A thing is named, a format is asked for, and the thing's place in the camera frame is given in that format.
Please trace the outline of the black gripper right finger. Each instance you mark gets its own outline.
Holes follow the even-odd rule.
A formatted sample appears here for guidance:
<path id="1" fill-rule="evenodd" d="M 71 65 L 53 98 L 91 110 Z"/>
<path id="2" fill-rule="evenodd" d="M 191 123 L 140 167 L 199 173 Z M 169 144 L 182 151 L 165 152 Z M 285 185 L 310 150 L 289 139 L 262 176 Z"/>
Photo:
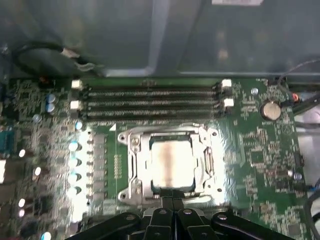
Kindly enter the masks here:
<path id="1" fill-rule="evenodd" d="M 195 209 L 185 208 L 181 197 L 173 198 L 176 217 L 184 231 L 184 240 L 290 240 L 272 229 L 237 216 L 218 212 L 207 219 Z"/>

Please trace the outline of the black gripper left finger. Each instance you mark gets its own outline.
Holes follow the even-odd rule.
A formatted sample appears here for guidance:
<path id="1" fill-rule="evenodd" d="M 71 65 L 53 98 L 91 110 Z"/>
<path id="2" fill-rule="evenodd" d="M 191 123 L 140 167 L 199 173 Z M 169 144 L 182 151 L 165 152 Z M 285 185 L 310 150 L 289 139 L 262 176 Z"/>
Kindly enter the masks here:
<path id="1" fill-rule="evenodd" d="M 174 213 L 151 208 L 143 217 L 131 212 L 115 215 L 73 236 L 72 240 L 171 240 Z"/>

